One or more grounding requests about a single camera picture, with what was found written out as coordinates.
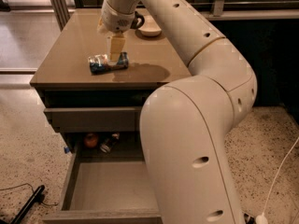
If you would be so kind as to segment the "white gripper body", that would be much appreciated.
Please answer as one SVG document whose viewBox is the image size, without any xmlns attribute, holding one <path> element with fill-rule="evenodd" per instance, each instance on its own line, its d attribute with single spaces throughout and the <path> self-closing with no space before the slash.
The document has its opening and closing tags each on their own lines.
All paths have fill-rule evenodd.
<svg viewBox="0 0 299 224">
<path fill-rule="evenodd" d="M 145 18 L 137 11 L 130 14 L 121 13 L 114 9 L 107 1 L 104 1 L 101 10 L 102 25 L 113 33 L 126 32 L 129 29 L 139 29 L 143 26 Z"/>
</svg>

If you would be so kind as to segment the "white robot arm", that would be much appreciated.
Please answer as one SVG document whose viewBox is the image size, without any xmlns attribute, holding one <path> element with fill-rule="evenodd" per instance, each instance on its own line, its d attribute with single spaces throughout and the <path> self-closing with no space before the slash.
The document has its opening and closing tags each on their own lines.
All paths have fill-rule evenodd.
<svg viewBox="0 0 299 224">
<path fill-rule="evenodd" d="M 251 110 L 256 76 L 235 46 L 185 0 L 104 0 L 102 21 L 129 29 L 143 4 L 188 68 L 153 92 L 141 145 L 163 224 L 245 224 L 224 138 Z"/>
</svg>

